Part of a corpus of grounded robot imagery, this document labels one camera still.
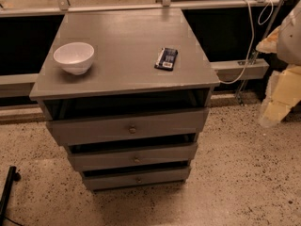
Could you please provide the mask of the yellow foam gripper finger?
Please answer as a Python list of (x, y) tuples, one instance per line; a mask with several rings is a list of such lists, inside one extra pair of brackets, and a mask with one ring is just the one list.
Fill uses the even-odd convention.
[(278, 34), (279, 26), (275, 28), (266, 38), (258, 43), (256, 50), (265, 54), (275, 54), (277, 52)]
[(261, 104), (259, 124), (268, 128), (279, 124), (301, 102), (301, 66), (289, 65), (273, 71)]

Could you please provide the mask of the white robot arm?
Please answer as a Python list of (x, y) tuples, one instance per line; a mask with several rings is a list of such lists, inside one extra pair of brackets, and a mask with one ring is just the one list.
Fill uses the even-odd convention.
[(272, 127), (301, 102), (301, 1), (280, 26), (258, 43), (256, 50), (276, 54), (288, 64), (281, 73), (272, 72), (261, 104), (259, 124)]

